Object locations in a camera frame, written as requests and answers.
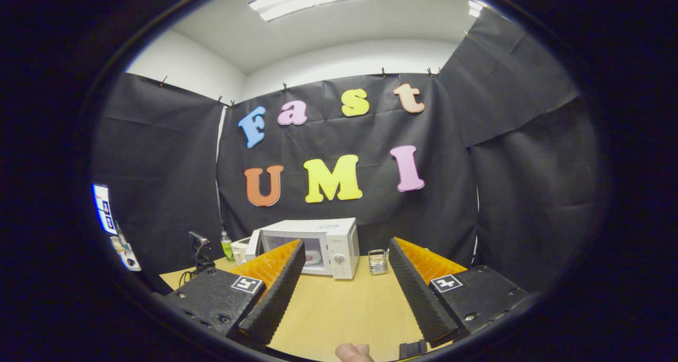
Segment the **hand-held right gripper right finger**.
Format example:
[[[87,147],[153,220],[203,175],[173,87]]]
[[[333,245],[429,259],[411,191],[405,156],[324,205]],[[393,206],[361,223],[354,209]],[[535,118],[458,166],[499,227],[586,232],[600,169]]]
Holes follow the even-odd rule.
[[[397,237],[390,239],[388,261],[433,347],[487,328],[530,297],[489,266],[465,268]]]

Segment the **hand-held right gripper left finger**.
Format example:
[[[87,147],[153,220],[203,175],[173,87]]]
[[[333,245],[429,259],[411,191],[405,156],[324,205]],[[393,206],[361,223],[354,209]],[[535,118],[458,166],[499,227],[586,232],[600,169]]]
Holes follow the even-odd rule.
[[[228,272],[206,268],[161,299],[177,316],[208,331],[266,347],[305,262],[305,245],[295,239]]]

